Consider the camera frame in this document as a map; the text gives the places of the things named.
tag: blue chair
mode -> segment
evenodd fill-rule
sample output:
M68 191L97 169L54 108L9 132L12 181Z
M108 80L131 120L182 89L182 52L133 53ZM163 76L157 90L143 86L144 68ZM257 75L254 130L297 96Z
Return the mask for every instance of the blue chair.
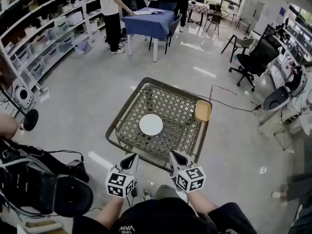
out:
M167 38L167 42L166 42L166 50L165 50L165 55L167 54L167 48L168 48L168 41L169 41L169 47L171 44L171 37L174 36L174 33L176 31L177 26L179 25L180 21L181 21L181 17L182 14L178 15L177 17L175 17L175 20L173 23L170 24L169 26L169 34L166 36ZM150 46L148 48L148 50L151 50L151 45L152 45L152 37L150 39Z

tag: white plate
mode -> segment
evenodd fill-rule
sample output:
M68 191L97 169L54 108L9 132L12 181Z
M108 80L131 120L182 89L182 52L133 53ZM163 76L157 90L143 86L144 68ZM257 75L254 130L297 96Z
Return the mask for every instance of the white plate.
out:
M163 124L162 120L157 115L145 115L140 120L140 129L141 131L149 136L154 136L160 133L162 130Z

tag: floor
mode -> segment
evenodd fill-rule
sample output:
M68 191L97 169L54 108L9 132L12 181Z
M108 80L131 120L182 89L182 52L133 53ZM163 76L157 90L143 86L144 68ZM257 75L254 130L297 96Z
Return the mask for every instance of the floor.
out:
M199 19L200 15L193 13L192 18ZM133 36L131 57L126 43L125 54L111 55L101 39L86 56L72 52L44 78L42 85L49 87L51 97L36 104L37 126L19 134L17 140L48 151L83 153L95 195L94 207L102 207L108 196L104 189L107 169L101 160L114 164L124 155L105 139L105 132L144 77L247 110L261 104L273 91L269 75L255 77L255 92L251 92L246 79L237 87L240 75L229 73L228 69L238 67L238 61L234 58L232 64L229 62L230 47L221 54L233 33L243 36L243 29L238 32L234 27L222 22L217 36L213 27L206 33L206 28L187 23L183 33L175 33L167 55L165 43L159 43L155 63L153 50L148 51L149 41L142 36ZM259 234L276 233L285 207L271 198L271 192L292 174L293 154L283 152L274 138L257 132L261 110L250 113L214 101L212 104L212 118L199 159L207 175L202 192L217 205L230 201L239 204ZM64 163L79 158L74 154L55 156ZM143 161L139 163L137 179L139 189L149 188L152 192L161 184L172 185L167 172ZM71 219L59 220L70 231Z

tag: checkered tablecloth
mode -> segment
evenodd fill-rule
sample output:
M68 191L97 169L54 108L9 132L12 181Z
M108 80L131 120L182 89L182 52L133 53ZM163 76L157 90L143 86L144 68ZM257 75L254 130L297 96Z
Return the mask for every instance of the checkered tablecloth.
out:
M203 4L201 2L195 2L194 1L189 1L189 9L197 11L199 13L205 13L207 14L209 11L209 5Z

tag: sneaker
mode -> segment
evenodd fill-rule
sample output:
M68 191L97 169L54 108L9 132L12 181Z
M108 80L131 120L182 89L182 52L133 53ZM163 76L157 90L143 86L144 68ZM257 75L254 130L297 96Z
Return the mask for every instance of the sneaker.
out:
M124 49L118 49L117 51L111 51L111 54L123 54L125 53L125 50Z
M143 190L142 191L142 197L144 201L150 200L150 199L154 199L154 196L147 190Z

